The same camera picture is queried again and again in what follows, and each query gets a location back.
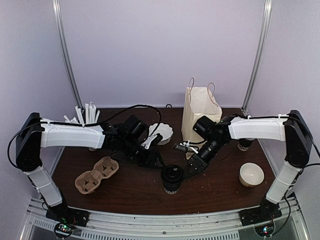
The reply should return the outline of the black plastic cup lid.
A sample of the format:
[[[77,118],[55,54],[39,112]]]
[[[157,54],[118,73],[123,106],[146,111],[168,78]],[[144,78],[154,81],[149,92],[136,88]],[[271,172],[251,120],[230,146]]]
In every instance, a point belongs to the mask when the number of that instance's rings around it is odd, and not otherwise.
[[[160,176],[166,185],[179,185],[184,180],[184,170],[179,165],[170,164],[162,169]]]

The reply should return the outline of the kraft paper takeout bag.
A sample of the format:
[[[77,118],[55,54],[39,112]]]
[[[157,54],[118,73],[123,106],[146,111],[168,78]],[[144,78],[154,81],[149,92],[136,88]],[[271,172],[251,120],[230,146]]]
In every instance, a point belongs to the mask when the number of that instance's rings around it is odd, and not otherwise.
[[[203,138],[193,130],[197,120],[205,116],[217,123],[222,117],[222,108],[214,96],[215,90],[216,86],[212,82],[207,86],[195,86],[195,79],[191,77],[185,91],[181,124],[182,139],[188,143],[195,143],[199,148],[203,145],[201,143]]]

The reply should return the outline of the cardboard two-cup carrier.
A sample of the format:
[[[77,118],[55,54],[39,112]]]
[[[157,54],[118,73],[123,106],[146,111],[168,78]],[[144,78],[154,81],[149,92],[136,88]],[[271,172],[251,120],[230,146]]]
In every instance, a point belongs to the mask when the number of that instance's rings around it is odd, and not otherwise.
[[[74,185],[77,190],[88,195],[93,193],[101,184],[102,180],[109,179],[119,170],[119,164],[111,157],[106,156],[95,163],[92,170],[88,170],[79,175]]]

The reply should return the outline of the black white paper coffee cup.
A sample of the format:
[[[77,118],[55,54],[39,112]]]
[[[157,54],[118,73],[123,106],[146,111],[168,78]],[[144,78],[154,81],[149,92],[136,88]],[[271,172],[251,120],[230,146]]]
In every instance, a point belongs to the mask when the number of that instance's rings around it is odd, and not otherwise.
[[[167,194],[170,194],[170,195],[173,195],[173,194],[176,194],[180,187],[181,187],[181,182],[178,182],[178,183],[167,183],[167,182],[164,182],[163,183],[163,188],[164,188],[164,191],[167,193]]]

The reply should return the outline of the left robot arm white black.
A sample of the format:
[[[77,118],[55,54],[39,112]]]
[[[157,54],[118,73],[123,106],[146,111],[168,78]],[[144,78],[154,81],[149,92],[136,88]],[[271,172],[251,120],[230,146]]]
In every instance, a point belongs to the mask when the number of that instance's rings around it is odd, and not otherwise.
[[[13,165],[24,172],[52,208],[52,213],[61,222],[72,218],[72,211],[63,204],[63,195],[40,158],[42,148],[84,147],[106,149],[123,153],[140,167],[162,169],[165,163],[159,151],[143,146],[140,136],[147,125],[131,115],[123,123],[111,124],[106,121],[92,124],[56,122],[40,117],[33,112],[22,129],[11,139],[15,142]]]

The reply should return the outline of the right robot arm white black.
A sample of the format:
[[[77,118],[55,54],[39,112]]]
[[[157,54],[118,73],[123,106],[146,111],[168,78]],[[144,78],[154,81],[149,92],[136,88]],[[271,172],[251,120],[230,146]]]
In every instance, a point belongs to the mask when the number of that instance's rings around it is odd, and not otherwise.
[[[286,143],[284,163],[256,210],[256,216],[261,221],[268,220],[276,212],[275,206],[285,196],[299,172],[308,165],[313,146],[312,134],[297,110],[275,117],[228,115],[219,122],[202,116],[194,124],[193,130],[204,139],[205,144],[189,158],[186,178],[202,173],[219,150],[231,140],[267,139]]]

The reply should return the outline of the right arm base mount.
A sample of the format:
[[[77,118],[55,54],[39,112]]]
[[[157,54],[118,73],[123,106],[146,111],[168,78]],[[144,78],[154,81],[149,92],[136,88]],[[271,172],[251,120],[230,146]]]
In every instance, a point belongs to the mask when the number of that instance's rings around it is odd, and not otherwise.
[[[255,233],[260,237],[270,237],[275,232],[274,220],[282,216],[279,204],[259,205],[243,209],[239,212],[242,226],[254,226]]]

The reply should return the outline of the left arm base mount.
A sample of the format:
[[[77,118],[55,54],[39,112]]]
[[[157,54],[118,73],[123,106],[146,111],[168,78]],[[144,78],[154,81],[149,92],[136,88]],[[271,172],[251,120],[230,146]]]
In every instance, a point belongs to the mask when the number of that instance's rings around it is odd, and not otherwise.
[[[56,221],[53,227],[53,233],[58,239],[65,240],[69,238],[77,227],[86,227],[89,221],[90,213],[85,210],[75,208],[56,208],[51,207],[47,203],[46,217]]]

